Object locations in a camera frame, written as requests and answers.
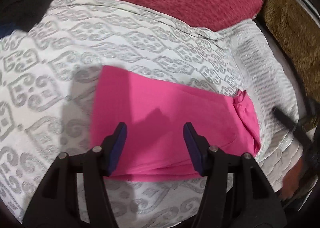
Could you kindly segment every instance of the brown fuzzy fabric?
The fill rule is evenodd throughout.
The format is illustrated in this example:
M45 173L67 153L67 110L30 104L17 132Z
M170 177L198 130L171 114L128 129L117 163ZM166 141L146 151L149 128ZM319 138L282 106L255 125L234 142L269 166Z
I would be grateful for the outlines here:
M260 19L292 60L306 95L320 102L320 29L295 0L264 0Z

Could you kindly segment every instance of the folded pink fabric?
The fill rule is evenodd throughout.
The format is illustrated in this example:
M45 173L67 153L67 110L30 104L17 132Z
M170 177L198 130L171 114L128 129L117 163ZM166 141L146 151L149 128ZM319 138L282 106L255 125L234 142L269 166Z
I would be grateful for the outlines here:
M112 175L118 179L199 177L183 139L186 122L226 153L255 156L260 149L259 124L246 91L233 98L104 66L93 103L90 146L100 145L121 121L128 136Z

